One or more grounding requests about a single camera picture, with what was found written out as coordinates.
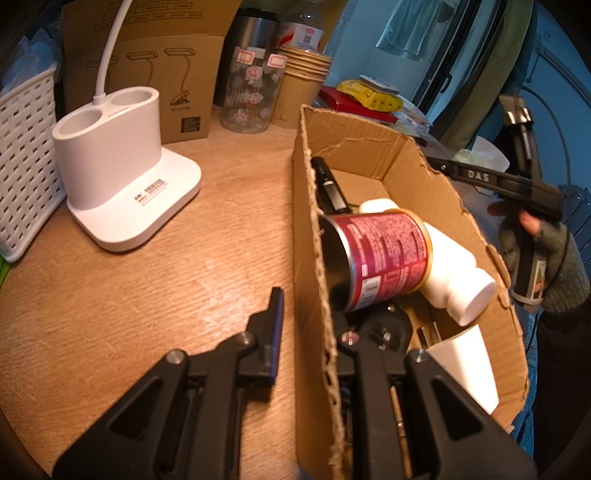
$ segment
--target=yellow package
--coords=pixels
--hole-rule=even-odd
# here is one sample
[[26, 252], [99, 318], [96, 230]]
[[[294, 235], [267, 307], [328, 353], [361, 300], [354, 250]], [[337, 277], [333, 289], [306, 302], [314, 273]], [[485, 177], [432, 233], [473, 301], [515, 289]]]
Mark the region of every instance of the yellow package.
[[344, 80], [336, 89], [351, 95], [365, 108], [375, 112], [396, 112], [402, 108], [402, 100], [397, 96], [377, 92], [358, 80]]

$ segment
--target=plastic bag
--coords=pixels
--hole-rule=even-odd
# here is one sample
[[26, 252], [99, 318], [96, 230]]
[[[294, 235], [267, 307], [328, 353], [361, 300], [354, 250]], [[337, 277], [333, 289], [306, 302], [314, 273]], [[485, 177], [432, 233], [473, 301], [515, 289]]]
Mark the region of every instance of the plastic bag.
[[13, 54], [12, 63], [2, 72], [0, 97], [22, 83], [56, 65], [55, 79], [59, 78], [62, 54], [57, 43], [40, 28], [29, 41], [23, 37]]

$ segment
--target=wooden table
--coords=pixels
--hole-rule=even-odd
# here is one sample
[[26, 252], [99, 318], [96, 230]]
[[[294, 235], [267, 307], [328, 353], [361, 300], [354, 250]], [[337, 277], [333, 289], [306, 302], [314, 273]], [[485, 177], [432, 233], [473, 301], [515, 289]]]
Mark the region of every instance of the wooden table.
[[270, 403], [248, 404], [242, 478], [299, 477], [294, 138], [273, 125], [234, 134], [213, 119], [207, 139], [169, 145], [199, 163], [202, 190], [143, 247], [101, 250], [62, 204], [13, 266], [0, 290], [0, 407], [45, 470], [169, 349], [214, 348], [280, 286], [279, 376]]

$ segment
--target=human hand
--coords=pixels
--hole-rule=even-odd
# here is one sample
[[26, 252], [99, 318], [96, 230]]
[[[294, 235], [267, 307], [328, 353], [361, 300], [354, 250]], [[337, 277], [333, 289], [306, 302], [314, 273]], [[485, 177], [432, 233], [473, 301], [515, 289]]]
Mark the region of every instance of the human hand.
[[[519, 265], [519, 246], [523, 235], [531, 235], [547, 251], [546, 279], [552, 281], [564, 254], [566, 227], [561, 223], [541, 220], [515, 203], [497, 202], [489, 205], [488, 212], [506, 217], [499, 227], [501, 256], [513, 276]], [[561, 313], [581, 305], [589, 296], [589, 280], [583, 261], [570, 235], [564, 264], [551, 288], [544, 292], [542, 307], [553, 313]]]

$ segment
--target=white desk lamp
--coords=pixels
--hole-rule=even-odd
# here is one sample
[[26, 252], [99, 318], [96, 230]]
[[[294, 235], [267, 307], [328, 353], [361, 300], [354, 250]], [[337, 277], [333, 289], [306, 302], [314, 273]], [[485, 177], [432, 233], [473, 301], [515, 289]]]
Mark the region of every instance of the white desk lamp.
[[67, 205], [104, 249], [122, 252], [154, 235], [200, 189], [201, 169], [162, 147], [158, 90], [137, 86], [105, 93], [124, 0], [109, 33], [92, 103], [62, 118], [52, 136]]

